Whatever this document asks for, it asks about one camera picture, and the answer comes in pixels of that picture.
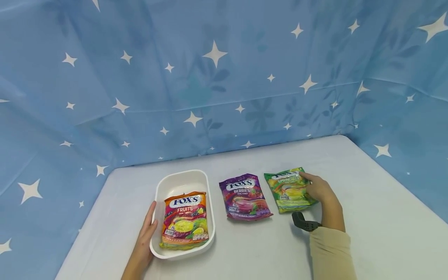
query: fox's berries candy bag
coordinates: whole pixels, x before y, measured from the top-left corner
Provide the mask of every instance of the fox's berries candy bag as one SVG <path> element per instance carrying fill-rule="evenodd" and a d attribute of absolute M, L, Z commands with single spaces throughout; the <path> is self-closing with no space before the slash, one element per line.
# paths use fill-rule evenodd
<path fill-rule="evenodd" d="M 300 171 L 305 172 L 299 167 L 276 174 L 264 174 L 280 213 L 301 211 L 317 203 L 306 193 L 306 185 L 310 181 L 300 176 Z"/>
<path fill-rule="evenodd" d="M 206 193 L 192 192 L 165 199 L 160 247 L 188 250 L 208 240 Z"/>
<path fill-rule="evenodd" d="M 245 174 L 220 182 L 227 217 L 253 221 L 272 216 L 267 207 L 258 177 Z"/>

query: purple candy bag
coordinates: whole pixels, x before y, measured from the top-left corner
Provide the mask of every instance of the purple candy bag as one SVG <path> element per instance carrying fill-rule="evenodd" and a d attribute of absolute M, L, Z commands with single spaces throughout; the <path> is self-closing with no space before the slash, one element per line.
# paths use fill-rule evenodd
<path fill-rule="evenodd" d="M 272 216 L 267 207 L 258 177 L 244 174 L 220 182 L 227 217 L 254 221 Z"/>

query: beige sleeve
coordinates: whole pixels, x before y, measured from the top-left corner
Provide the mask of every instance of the beige sleeve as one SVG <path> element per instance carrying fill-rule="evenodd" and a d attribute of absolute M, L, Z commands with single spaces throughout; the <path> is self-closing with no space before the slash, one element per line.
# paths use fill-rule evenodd
<path fill-rule="evenodd" d="M 310 234 L 314 280 L 356 280 L 350 254 L 350 236 L 318 227 Z"/>

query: forearm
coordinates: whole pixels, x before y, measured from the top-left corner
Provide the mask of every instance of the forearm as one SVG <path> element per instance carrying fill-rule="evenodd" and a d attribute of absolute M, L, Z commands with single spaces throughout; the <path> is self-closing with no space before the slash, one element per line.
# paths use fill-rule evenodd
<path fill-rule="evenodd" d="M 356 280 L 348 234 L 319 227 L 310 234 L 314 280 Z"/>
<path fill-rule="evenodd" d="M 128 264 L 123 272 L 121 280 L 141 280 L 143 275 L 143 269 L 133 264 Z"/>
<path fill-rule="evenodd" d="M 342 206 L 336 196 L 321 201 L 322 226 L 345 232 Z"/>

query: blue star backdrop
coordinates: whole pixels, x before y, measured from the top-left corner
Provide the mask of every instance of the blue star backdrop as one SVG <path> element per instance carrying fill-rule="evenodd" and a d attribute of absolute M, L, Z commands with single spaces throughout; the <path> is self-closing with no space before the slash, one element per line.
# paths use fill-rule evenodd
<path fill-rule="evenodd" d="M 448 221 L 447 12 L 2 1 L 0 278 L 53 279 L 115 168 L 333 134 Z"/>

